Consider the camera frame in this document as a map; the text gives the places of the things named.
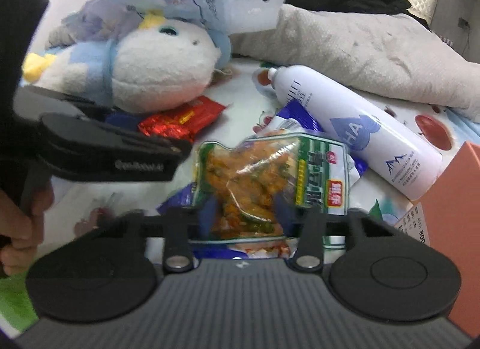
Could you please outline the person's left hand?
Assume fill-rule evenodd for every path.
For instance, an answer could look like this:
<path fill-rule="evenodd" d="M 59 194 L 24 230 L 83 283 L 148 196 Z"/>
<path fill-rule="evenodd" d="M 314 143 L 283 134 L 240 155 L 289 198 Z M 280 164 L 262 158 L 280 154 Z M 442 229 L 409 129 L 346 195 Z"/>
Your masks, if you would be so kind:
<path fill-rule="evenodd" d="M 1 235 L 10 238 L 10 244 L 1 248 L 1 266 L 7 276 L 25 272 L 34 261 L 44 240 L 44 215 L 53 202 L 50 181 L 32 195 L 28 215 L 1 191 Z"/>

